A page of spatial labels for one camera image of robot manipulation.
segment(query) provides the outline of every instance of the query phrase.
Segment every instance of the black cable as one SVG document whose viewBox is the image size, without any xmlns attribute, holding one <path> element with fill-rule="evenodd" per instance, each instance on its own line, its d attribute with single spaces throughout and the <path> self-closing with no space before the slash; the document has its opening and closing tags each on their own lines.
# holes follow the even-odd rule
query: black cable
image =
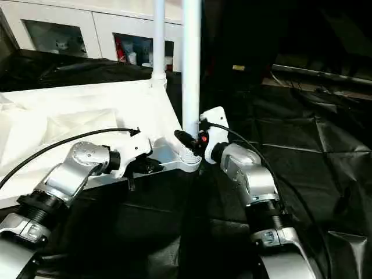
<svg viewBox="0 0 372 279">
<path fill-rule="evenodd" d="M 278 178 L 284 182 L 284 184 L 286 184 L 288 186 L 288 188 L 290 188 L 292 190 L 292 192 L 296 195 L 296 197 L 298 198 L 298 200 L 300 201 L 300 203 L 302 204 L 306 214 L 309 216 L 309 219 L 310 221 L 313 223 L 313 225 L 315 226 L 315 228 L 317 229 L 318 231 L 318 234 L 320 235 L 320 238 L 321 238 L 321 241 L 322 241 L 322 246 L 324 247 L 324 250 L 325 250 L 325 258 L 326 258 L 326 261 L 327 261 L 327 267 L 328 267 L 328 279 L 332 279 L 332 261 L 331 261 L 331 253 L 330 253 L 330 250 L 328 248 L 328 245 L 327 245 L 327 241 L 326 241 L 326 238 L 324 236 L 324 233 L 322 231 L 322 229 L 320 228 L 320 226 L 318 225 L 318 222 L 315 220 L 314 218 L 314 215 L 313 213 L 311 212 L 310 208 L 308 207 L 305 199 L 303 198 L 303 196 L 300 194 L 300 192 L 296 189 L 296 187 L 294 187 L 288 180 L 286 180 L 283 176 L 281 176 L 280 174 L 276 174 L 274 171 L 273 171 L 273 168 L 270 166 L 270 163 L 267 161 L 267 159 L 262 155 L 262 153 L 253 145 L 251 144 L 248 140 L 246 140 L 243 136 L 241 136 L 240 134 L 238 134 L 237 132 L 233 131 L 232 129 L 230 128 L 227 128 L 225 126 L 222 126 L 222 125 L 219 125 L 219 124 L 214 124 L 214 123 L 210 123 L 210 122 L 204 122 L 203 123 L 204 125 L 204 128 L 203 130 L 209 126 L 209 127 L 217 127 L 217 128 L 220 128 L 220 129 L 223 129 L 225 131 L 228 131 L 229 133 L 235 135 L 236 137 L 238 137 L 239 139 L 241 139 L 245 144 L 247 144 L 247 146 L 249 148 L 251 148 L 254 152 L 256 152 L 262 162 L 264 163 L 264 165 L 267 167 L 267 169 L 269 170 L 269 172 L 273 175 L 273 179 L 274 179 L 274 182 L 277 184 L 277 181 L 278 181 Z M 316 262 L 317 262 L 317 265 L 319 266 L 319 270 L 320 272 L 322 273 L 322 276 L 323 278 L 326 278 L 325 277 L 325 271 L 321 268 L 321 265 L 319 264 L 318 260 L 316 259 Z"/>
<path fill-rule="evenodd" d="M 90 131 L 84 134 L 80 135 L 75 135 L 70 138 L 66 138 L 62 141 L 56 142 L 54 144 L 51 144 L 50 146 L 47 146 L 43 148 L 42 150 L 36 152 L 35 154 L 32 154 L 30 157 L 27 159 L 23 160 L 21 163 L 19 163 L 14 169 L 12 169 L 0 182 L 0 189 L 4 186 L 4 184 L 17 172 L 19 171 L 22 167 L 24 167 L 26 164 L 30 163 L 32 160 L 35 158 L 39 157 L 46 151 L 49 151 L 59 145 L 66 144 L 70 141 L 78 140 L 79 138 L 84 138 L 89 135 L 95 135 L 95 134 L 102 134 L 102 133 L 108 133 L 108 132 L 129 132 L 131 135 L 135 135 L 139 133 L 139 130 L 133 130 L 133 129 L 128 129 L 128 128 L 109 128 L 109 129 L 102 129 L 102 130 L 96 130 L 96 131 Z"/>
</svg>

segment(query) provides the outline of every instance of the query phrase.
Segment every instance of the cabinet door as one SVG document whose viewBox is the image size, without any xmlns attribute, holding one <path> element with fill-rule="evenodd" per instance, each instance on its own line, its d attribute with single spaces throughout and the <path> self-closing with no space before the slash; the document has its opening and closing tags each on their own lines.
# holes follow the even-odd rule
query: cabinet door
<svg viewBox="0 0 372 279">
<path fill-rule="evenodd" d="M 104 13 L 93 13 L 93 17 L 103 58 L 152 66 L 152 20 Z M 182 28 L 165 23 L 165 62 L 173 71 L 181 71 Z"/>
<path fill-rule="evenodd" d="M 21 49 L 102 57 L 91 12 L 11 1 L 0 8 Z"/>
</svg>

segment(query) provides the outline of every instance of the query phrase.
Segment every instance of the white bracket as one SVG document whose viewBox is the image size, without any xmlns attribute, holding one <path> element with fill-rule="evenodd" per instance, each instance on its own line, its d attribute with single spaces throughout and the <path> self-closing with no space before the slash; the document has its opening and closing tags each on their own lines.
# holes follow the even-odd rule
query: white bracket
<svg viewBox="0 0 372 279">
<path fill-rule="evenodd" d="M 228 123 L 225 115 L 225 111 L 221 106 L 207 110 L 200 115 L 200 120 L 207 120 L 210 123 L 219 124 L 228 128 Z M 212 160 L 212 150 L 214 146 L 221 142 L 228 142 L 228 131 L 211 127 L 208 130 L 209 142 L 207 148 L 205 149 L 205 160 L 210 164 L 215 164 L 216 162 Z"/>
<path fill-rule="evenodd" d="M 151 150 L 150 140 L 144 133 L 134 135 L 126 144 L 116 148 L 115 151 L 120 154 L 120 166 L 117 171 L 112 171 L 115 178 L 122 178 L 130 162 L 133 162 L 139 155 L 150 153 Z"/>
</svg>

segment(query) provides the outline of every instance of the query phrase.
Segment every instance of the white cabinet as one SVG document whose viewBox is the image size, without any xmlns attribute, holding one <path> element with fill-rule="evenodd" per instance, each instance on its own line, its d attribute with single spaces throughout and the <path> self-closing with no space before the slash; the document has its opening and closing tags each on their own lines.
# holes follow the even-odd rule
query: white cabinet
<svg viewBox="0 0 372 279">
<path fill-rule="evenodd" d="M 89 11 L 11 1 L 0 8 L 21 49 L 102 57 Z"/>
<path fill-rule="evenodd" d="M 154 1 L 0 0 L 0 8 L 21 49 L 151 66 Z M 181 3 L 165 4 L 165 60 L 173 71 L 181 71 Z"/>
<path fill-rule="evenodd" d="M 103 58 L 118 60 L 120 44 L 127 56 L 135 53 L 136 64 L 152 63 L 152 20 L 104 13 L 93 13 L 93 17 Z M 182 25 L 165 23 L 165 40 L 166 64 L 181 71 Z"/>
</svg>

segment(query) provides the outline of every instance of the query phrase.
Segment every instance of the black cylindrical joint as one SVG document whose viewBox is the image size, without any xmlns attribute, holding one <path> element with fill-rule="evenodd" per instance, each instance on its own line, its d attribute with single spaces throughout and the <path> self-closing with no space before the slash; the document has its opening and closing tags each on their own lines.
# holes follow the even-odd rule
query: black cylindrical joint
<svg viewBox="0 0 372 279">
<path fill-rule="evenodd" d="M 30 195 L 18 198 L 19 215 L 53 230 L 60 219 L 67 214 L 68 207 L 63 200 L 43 191 L 35 190 Z"/>
<path fill-rule="evenodd" d="M 112 170 L 118 170 L 120 167 L 120 154 L 117 151 L 110 151 L 110 162 L 103 173 L 111 173 Z"/>
<path fill-rule="evenodd" d="M 279 201 L 268 200 L 253 203 L 245 209 L 251 233 L 275 228 L 290 227 L 290 218 L 281 209 Z"/>
<path fill-rule="evenodd" d="M 221 163 L 222 153 L 225 150 L 226 146 L 228 145 L 227 142 L 221 142 L 214 146 L 211 154 L 211 158 L 216 163 Z"/>
</svg>

